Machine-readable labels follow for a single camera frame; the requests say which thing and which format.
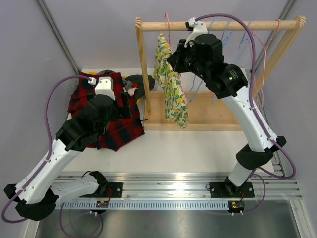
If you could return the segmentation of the lemon print skirt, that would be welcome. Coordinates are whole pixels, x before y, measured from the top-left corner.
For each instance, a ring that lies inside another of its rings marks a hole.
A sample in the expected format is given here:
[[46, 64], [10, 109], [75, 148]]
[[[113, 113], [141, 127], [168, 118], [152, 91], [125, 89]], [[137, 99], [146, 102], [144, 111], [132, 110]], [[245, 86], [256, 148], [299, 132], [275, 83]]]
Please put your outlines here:
[[173, 67], [167, 62], [171, 55], [171, 45], [167, 37], [160, 32], [152, 77], [163, 90], [165, 119], [184, 129], [188, 125], [187, 101], [179, 73], [174, 72]]

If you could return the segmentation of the blue wire hanger plaid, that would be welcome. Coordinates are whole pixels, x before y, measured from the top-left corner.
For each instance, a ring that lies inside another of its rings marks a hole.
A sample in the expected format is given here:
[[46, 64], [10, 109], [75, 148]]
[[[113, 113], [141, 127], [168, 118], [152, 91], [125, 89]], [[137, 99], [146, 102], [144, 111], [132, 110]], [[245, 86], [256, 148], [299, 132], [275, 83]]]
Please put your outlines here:
[[[209, 25], [209, 27], [208, 27], [208, 34], [210, 33], [211, 27], [212, 27], [213, 23], [214, 23], [216, 20], [217, 20], [217, 17], [216, 17], [214, 20], [211, 21], [211, 23], [210, 23], [210, 25]], [[199, 88], [200, 88], [201, 85], [202, 85], [202, 81], [201, 81], [201, 82], [198, 84], [196, 90], [192, 93], [192, 90], [194, 89], [194, 86], [195, 86], [195, 82], [196, 82], [196, 76], [194, 76], [194, 78], [193, 78], [192, 86], [191, 86], [191, 88], [190, 88], [190, 90], [189, 90], [189, 93], [188, 93], [188, 96], [187, 96], [187, 103], [188, 103], [188, 104], [191, 103], [191, 102], [193, 102], [193, 100], [194, 100], [194, 98], [195, 98], [195, 96], [196, 96], [196, 94], [197, 94]]]

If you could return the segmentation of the blue wire hanger floral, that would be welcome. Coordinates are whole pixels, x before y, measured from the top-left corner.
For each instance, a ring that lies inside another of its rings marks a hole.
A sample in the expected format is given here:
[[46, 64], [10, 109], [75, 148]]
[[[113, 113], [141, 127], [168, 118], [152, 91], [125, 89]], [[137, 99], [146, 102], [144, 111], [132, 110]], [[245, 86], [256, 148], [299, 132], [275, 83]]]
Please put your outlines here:
[[241, 38], [241, 41], [239, 43], [239, 46], [238, 46], [238, 49], [232, 59], [232, 63], [233, 64], [237, 64], [238, 61], [240, 60], [240, 58], [242, 57], [242, 55], [244, 54], [246, 48], [249, 48], [249, 53], [250, 53], [250, 56], [252, 58], [252, 46], [251, 46], [251, 40], [250, 40], [250, 37], [248, 36], [248, 33], [247, 32], [244, 32], [242, 38]]

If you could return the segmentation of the pink wire hanger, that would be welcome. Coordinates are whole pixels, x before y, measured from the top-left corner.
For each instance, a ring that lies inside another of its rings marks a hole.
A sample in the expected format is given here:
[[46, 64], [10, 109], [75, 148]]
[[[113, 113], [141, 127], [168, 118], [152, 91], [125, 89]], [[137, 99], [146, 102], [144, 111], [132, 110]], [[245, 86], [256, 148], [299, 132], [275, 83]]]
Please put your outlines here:
[[167, 29], [168, 29], [168, 42], [171, 45], [170, 20], [169, 20], [169, 15], [167, 11], [164, 13], [164, 18], [165, 18], [165, 23], [167, 24]]
[[253, 36], [256, 37], [256, 39], [260, 42], [260, 44], [263, 46], [264, 48], [264, 61], [263, 61], [263, 75], [262, 75], [262, 85], [260, 88], [260, 92], [261, 92], [261, 106], [260, 109], [264, 108], [264, 92], [263, 92], [263, 86], [264, 86], [264, 79], [265, 79], [265, 74], [266, 74], [266, 59], [267, 59], [267, 51], [272, 43], [272, 41], [274, 40], [274, 38], [276, 37], [277, 33], [280, 30], [280, 26], [281, 26], [281, 19], [277, 19], [278, 21], [278, 27], [275, 30], [275, 32], [273, 33], [273, 35], [271, 37], [268, 38], [267, 42], [264, 44], [261, 39], [258, 37], [258, 35], [256, 33], [253, 33]]

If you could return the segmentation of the dark grey dotted skirt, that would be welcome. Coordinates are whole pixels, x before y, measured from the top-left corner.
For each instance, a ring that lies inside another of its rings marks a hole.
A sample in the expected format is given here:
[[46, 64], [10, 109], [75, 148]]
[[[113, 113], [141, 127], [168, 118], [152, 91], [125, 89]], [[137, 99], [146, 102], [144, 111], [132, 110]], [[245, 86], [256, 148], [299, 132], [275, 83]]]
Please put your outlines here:
[[[135, 83], [137, 85], [137, 89], [135, 90], [132, 96], [135, 100], [140, 99], [141, 97], [145, 95], [142, 75], [138, 75], [138, 74], [130, 75], [126, 77], [125, 80], [130, 81], [131, 83]], [[155, 80], [150, 75], [148, 75], [148, 83], [149, 83], [149, 89], [153, 90], [155, 85]]]

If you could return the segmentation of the red floral white skirt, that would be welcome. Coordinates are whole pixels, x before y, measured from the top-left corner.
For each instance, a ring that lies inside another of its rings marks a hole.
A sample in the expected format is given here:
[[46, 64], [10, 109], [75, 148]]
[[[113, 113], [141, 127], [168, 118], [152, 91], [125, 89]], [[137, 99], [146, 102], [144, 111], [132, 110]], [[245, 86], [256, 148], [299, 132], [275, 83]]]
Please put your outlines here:
[[132, 83], [132, 85], [127, 89], [127, 92], [130, 95], [130, 97], [134, 96], [137, 89], [138, 89], [138, 85], [136, 83]]

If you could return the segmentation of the red plaid skirt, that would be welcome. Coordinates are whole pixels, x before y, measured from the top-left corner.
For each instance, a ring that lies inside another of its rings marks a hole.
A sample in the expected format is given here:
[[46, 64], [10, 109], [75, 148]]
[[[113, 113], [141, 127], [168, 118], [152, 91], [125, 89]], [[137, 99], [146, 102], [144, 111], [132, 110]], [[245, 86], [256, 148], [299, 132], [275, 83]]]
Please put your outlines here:
[[[100, 136], [99, 140], [88, 145], [88, 147], [96, 148], [98, 150], [106, 148], [113, 151], [118, 151], [122, 146], [145, 134], [137, 105], [137, 100], [139, 99], [139, 97], [137, 97], [137, 93], [141, 91], [141, 83], [137, 82], [136, 80], [142, 80], [142, 76], [131, 75], [128, 77], [122, 77], [119, 72], [106, 73], [103, 74], [103, 76], [109, 76], [113, 78], [114, 92], [118, 98], [119, 104], [122, 104], [120, 94], [121, 92], [125, 91], [123, 80], [132, 82], [132, 89], [134, 89], [134, 92], [128, 94], [131, 118], [111, 122], [107, 131], [102, 136]], [[71, 114], [72, 118], [82, 111], [88, 100], [94, 94], [94, 86], [90, 85], [87, 80], [80, 78], [78, 85], [71, 95], [71, 99], [69, 101], [68, 112]]]

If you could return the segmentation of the grey pleated skirt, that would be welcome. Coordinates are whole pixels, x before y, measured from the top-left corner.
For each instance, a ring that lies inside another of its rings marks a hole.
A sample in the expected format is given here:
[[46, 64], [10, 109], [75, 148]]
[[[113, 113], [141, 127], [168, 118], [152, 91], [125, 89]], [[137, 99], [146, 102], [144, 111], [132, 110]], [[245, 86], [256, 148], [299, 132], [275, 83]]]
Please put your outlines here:
[[116, 73], [116, 72], [113, 70], [105, 69], [105, 70], [99, 71], [98, 73], [96, 73], [96, 75], [114, 74], [114, 73]]

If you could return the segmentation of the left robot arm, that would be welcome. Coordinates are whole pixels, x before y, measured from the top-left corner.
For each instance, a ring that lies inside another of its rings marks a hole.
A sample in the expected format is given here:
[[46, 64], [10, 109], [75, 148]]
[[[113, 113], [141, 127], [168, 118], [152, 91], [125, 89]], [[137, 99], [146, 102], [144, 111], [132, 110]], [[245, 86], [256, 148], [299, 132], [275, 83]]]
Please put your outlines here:
[[53, 185], [53, 182], [66, 165], [99, 140], [111, 122], [131, 118], [128, 94], [123, 92], [120, 97], [121, 106], [116, 98], [108, 95], [91, 97], [74, 118], [63, 124], [47, 154], [25, 180], [4, 188], [10, 201], [16, 202], [15, 209], [23, 220], [40, 221], [62, 203], [107, 193], [108, 181], [98, 171], [63, 185]]

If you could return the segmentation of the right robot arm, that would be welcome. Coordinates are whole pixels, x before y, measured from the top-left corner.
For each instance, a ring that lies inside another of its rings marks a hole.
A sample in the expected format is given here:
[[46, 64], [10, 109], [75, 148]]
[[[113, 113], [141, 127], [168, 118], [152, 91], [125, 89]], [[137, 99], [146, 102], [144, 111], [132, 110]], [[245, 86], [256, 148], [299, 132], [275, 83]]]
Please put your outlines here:
[[269, 129], [256, 108], [250, 86], [240, 67], [224, 62], [222, 41], [213, 34], [194, 40], [179, 40], [168, 63], [178, 73], [191, 72], [215, 93], [234, 114], [248, 143], [236, 154], [233, 171], [219, 185], [211, 186], [212, 197], [239, 197], [252, 172], [266, 164], [286, 139]]

